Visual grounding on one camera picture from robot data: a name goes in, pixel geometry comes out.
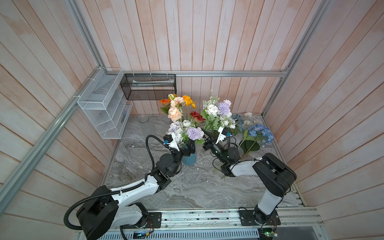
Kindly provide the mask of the teal ceramic vase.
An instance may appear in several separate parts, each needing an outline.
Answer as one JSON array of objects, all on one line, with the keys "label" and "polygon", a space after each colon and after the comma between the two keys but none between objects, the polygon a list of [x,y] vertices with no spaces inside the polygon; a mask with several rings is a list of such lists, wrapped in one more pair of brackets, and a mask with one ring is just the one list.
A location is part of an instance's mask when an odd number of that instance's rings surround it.
[{"label": "teal ceramic vase", "polygon": [[197,153],[182,157],[182,163],[187,166],[193,166],[197,161]]}]

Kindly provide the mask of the lilac pompom flower spray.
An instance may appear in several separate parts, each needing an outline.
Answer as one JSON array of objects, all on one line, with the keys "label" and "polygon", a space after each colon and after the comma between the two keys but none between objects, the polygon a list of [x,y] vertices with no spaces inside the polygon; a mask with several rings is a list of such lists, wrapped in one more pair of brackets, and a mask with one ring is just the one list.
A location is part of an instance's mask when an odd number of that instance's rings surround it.
[{"label": "lilac pompom flower spray", "polygon": [[179,146],[187,144],[187,141],[195,141],[196,144],[205,143],[204,131],[200,127],[202,122],[195,119],[176,121],[171,123],[167,134],[172,135]]}]

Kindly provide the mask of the pale pink hydrangea stem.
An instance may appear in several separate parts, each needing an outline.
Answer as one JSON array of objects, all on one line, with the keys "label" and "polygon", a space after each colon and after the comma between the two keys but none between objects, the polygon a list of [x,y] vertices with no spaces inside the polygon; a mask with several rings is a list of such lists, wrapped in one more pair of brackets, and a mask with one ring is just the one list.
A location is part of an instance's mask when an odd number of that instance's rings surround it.
[{"label": "pale pink hydrangea stem", "polygon": [[202,117],[205,120],[204,130],[213,133],[218,132],[219,128],[228,128],[233,130],[236,128],[236,121],[232,118],[231,112],[232,102],[220,98],[210,97],[208,101],[203,101]]}]

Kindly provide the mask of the red gerbera stem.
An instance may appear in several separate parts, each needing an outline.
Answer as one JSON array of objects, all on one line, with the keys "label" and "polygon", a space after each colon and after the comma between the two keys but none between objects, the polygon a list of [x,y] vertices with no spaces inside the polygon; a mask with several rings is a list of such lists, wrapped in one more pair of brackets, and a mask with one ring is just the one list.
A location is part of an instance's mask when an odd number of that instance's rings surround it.
[{"label": "red gerbera stem", "polygon": [[199,122],[199,123],[202,123],[202,122],[205,121],[205,119],[203,118],[203,116],[202,116],[201,114],[195,112],[195,111],[191,112],[191,113],[190,113],[190,116],[191,116],[194,120],[196,120],[197,122]]}]

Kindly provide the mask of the peach rose spray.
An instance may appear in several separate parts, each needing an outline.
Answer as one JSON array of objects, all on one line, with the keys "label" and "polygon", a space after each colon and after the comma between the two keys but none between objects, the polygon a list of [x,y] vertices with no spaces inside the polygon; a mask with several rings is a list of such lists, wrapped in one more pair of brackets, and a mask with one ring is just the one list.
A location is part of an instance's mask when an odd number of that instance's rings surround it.
[{"label": "peach rose spray", "polygon": [[175,94],[169,94],[170,109],[168,118],[173,122],[180,121],[183,117],[183,106],[186,104],[183,97],[177,97]]}]

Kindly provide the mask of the orange gerbera stem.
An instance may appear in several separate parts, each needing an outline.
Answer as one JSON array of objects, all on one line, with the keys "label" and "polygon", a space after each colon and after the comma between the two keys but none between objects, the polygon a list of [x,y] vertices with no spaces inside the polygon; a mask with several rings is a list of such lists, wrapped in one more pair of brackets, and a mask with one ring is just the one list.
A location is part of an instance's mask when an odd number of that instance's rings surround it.
[{"label": "orange gerbera stem", "polygon": [[171,108],[171,100],[170,99],[160,100],[160,103],[163,105],[162,107],[160,107],[160,110],[167,115],[169,112],[169,109]]}]

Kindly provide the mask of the dusty blue rose bunch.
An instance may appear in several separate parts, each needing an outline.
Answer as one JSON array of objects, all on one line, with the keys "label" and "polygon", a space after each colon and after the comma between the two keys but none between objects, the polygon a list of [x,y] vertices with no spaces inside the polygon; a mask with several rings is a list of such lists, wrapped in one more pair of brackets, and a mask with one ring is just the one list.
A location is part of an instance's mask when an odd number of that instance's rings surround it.
[{"label": "dusty blue rose bunch", "polygon": [[243,133],[245,130],[245,123],[243,117],[239,114],[236,114],[232,115],[232,119],[234,120],[235,128],[231,129],[231,134],[235,136],[239,133]]}]

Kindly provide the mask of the clear glass vase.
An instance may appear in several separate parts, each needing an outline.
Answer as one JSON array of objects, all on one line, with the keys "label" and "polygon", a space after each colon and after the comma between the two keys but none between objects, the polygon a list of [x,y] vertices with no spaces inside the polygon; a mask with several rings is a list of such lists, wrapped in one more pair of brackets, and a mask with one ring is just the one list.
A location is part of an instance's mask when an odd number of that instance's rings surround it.
[{"label": "clear glass vase", "polygon": [[140,116],[140,117],[139,117],[139,122],[140,122],[141,124],[146,124],[146,123],[149,122],[149,120],[150,120],[150,118],[149,118],[148,116]]}]

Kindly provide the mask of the yellow poppy spray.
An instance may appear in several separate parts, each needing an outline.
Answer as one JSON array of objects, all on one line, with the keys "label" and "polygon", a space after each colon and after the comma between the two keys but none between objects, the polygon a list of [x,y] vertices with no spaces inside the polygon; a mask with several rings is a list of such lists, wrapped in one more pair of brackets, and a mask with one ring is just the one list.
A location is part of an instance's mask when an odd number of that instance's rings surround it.
[{"label": "yellow poppy spray", "polygon": [[194,102],[191,97],[187,96],[187,95],[184,95],[183,96],[183,100],[184,100],[184,105],[185,106],[190,106],[192,107],[193,109],[196,109],[196,102]]}]

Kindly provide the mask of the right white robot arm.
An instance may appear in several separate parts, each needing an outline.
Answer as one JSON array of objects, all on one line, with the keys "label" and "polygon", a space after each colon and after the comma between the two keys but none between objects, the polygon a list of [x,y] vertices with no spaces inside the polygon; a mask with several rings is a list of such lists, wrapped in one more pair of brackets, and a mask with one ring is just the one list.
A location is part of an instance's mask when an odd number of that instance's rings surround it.
[{"label": "right white robot arm", "polygon": [[238,147],[230,143],[222,146],[218,140],[207,137],[204,150],[210,150],[221,163],[221,172],[226,177],[258,176],[266,187],[266,191],[254,209],[254,216],[270,217],[290,191],[297,179],[296,173],[275,155],[266,153],[258,159],[241,160]]}]

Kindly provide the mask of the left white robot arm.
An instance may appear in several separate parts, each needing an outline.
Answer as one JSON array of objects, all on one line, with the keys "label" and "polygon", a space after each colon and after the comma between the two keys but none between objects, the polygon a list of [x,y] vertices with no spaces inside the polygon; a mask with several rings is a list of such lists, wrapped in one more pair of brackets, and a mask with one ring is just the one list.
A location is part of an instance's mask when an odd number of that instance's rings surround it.
[{"label": "left white robot arm", "polygon": [[156,162],[154,169],[133,184],[108,189],[97,188],[94,193],[71,206],[65,213],[64,223],[73,230],[82,230],[88,240],[97,240],[110,228],[145,225],[149,220],[148,210],[138,200],[164,190],[171,178],[179,173],[184,156],[195,153],[194,145],[184,146],[180,151],[171,149]]}]

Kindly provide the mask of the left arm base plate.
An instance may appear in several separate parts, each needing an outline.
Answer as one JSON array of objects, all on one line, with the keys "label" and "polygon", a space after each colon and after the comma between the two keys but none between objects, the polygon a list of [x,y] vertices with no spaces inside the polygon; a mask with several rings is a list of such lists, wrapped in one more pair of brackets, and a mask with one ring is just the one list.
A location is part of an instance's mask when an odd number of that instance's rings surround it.
[{"label": "left arm base plate", "polygon": [[133,229],[149,229],[155,228],[158,229],[162,224],[162,213],[161,212],[149,212],[144,216],[143,219],[140,219],[139,222],[131,228]]}]

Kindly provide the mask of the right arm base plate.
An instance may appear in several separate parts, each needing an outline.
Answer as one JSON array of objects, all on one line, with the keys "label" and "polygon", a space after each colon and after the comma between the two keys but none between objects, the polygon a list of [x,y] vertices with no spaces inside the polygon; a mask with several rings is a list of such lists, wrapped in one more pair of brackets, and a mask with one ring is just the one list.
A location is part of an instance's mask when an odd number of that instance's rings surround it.
[{"label": "right arm base plate", "polygon": [[244,207],[238,209],[238,213],[242,226],[279,226],[281,220],[277,210],[274,210],[271,214],[266,215],[260,211],[257,207],[252,210],[247,210]]}]

